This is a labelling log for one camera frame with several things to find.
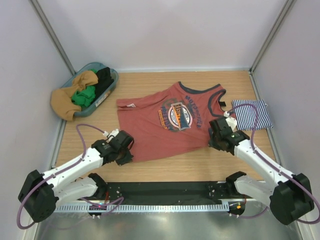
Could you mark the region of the blue white striped tank top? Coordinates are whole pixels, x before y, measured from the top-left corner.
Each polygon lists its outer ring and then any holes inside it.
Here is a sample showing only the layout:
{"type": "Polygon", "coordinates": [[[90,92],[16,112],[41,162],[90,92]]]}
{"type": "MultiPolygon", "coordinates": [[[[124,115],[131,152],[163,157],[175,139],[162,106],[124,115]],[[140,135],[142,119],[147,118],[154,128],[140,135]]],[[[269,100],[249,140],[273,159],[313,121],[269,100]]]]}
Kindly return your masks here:
{"type": "Polygon", "coordinates": [[[233,100],[232,108],[237,120],[237,128],[241,131],[251,131],[255,125],[256,111],[258,113],[256,130],[271,129],[273,123],[267,111],[267,104],[264,100],[233,100]]]}

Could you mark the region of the pink tank top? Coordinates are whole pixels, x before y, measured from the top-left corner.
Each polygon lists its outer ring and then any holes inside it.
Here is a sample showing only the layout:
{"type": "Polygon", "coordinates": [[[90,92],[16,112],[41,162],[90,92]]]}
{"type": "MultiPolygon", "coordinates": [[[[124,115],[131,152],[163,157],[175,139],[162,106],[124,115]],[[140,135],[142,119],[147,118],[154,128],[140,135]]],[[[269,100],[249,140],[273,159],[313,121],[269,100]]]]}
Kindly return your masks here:
{"type": "Polygon", "coordinates": [[[116,100],[121,130],[134,138],[133,162],[169,158],[208,146],[209,122],[224,114],[220,84],[205,90],[184,86],[138,98],[116,100]]]}

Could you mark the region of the tan tank top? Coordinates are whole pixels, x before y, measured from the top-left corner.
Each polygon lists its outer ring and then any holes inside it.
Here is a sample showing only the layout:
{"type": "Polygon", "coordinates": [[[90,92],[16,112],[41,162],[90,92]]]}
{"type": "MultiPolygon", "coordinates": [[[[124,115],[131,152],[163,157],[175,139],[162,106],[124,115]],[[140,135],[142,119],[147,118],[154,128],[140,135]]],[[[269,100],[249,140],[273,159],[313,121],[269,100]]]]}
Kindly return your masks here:
{"type": "Polygon", "coordinates": [[[73,78],[71,86],[55,89],[51,93],[50,105],[53,111],[63,120],[73,121],[74,114],[80,112],[82,108],[72,103],[72,96],[76,91],[83,91],[88,86],[98,83],[97,75],[87,70],[73,78]]]}

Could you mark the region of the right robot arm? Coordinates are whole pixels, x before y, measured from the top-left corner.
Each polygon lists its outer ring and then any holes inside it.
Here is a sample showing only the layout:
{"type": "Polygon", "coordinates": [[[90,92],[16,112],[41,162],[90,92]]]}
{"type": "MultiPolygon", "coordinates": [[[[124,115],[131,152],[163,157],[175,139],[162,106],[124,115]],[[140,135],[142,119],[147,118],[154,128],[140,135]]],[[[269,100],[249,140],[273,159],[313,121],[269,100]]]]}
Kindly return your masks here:
{"type": "Polygon", "coordinates": [[[300,221],[320,206],[307,176],[294,174],[273,161],[246,133],[233,131],[225,117],[212,120],[209,125],[209,147],[245,161],[263,179],[255,180],[242,171],[233,173],[226,178],[225,192],[229,197],[245,195],[259,201],[284,225],[300,221]]]}

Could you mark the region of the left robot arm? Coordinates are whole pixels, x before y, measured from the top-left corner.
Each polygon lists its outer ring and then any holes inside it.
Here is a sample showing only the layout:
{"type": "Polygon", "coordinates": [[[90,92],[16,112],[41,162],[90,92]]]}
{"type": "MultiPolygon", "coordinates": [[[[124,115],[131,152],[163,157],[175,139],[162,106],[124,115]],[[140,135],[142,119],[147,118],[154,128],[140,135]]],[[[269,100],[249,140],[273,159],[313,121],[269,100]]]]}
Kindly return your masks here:
{"type": "Polygon", "coordinates": [[[134,143],[129,133],[116,129],[67,163],[44,173],[30,172],[18,200],[35,223],[46,220],[65,203],[82,198],[101,200],[108,185],[92,171],[112,162],[119,166],[130,163],[134,143]]]}

